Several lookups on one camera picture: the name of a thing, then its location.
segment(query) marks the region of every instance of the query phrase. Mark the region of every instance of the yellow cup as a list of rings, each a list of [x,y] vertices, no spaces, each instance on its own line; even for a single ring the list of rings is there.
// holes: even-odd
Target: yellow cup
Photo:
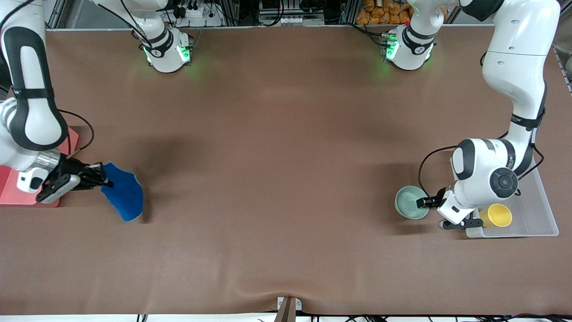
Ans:
[[[505,205],[494,203],[480,211],[483,227],[506,227],[513,222],[513,214]]]

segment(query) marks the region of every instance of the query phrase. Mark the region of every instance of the pink tray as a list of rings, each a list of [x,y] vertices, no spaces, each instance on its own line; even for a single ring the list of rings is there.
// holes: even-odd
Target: pink tray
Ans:
[[[68,128],[71,150],[75,151],[80,136],[78,133]],[[67,146],[67,139],[58,147],[64,154],[70,154]],[[28,194],[16,188],[18,171],[8,167],[0,166],[0,207],[40,207],[55,208],[59,205],[59,199],[46,205],[36,202],[36,194]]]

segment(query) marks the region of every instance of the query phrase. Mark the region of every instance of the green bowl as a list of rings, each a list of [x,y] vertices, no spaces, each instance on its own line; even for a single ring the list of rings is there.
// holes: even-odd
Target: green bowl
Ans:
[[[428,197],[419,187],[405,186],[395,196],[395,210],[407,219],[421,219],[429,213],[429,208],[417,208],[417,199]]]

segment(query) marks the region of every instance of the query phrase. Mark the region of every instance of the brown tablecloth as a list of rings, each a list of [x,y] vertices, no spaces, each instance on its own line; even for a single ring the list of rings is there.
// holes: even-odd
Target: brown tablecloth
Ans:
[[[552,53],[538,145],[560,236],[468,239],[394,209],[428,152],[508,129],[480,73],[491,35],[443,28],[405,72],[351,28],[207,30],[192,66],[161,74],[128,32],[48,33],[56,102],[97,131],[78,157],[135,172],[146,211],[123,223],[98,190],[0,209],[0,313],[253,312],[283,295],[321,314],[572,313],[572,100]],[[431,191],[448,156],[426,164]]]

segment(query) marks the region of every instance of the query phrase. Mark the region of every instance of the transparent container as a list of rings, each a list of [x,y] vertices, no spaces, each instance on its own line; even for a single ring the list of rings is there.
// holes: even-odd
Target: transparent container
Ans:
[[[538,169],[535,169],[518,184],[521,195],[513,195],[501,202],[513,214],[513,222],[507,227],[479,227],[465,230],[470,238],[500,237],[533,237],[557,236],[558,226],[554,220],[552,209],[540,180]],[[478,211],[473,212],[479,218]]]

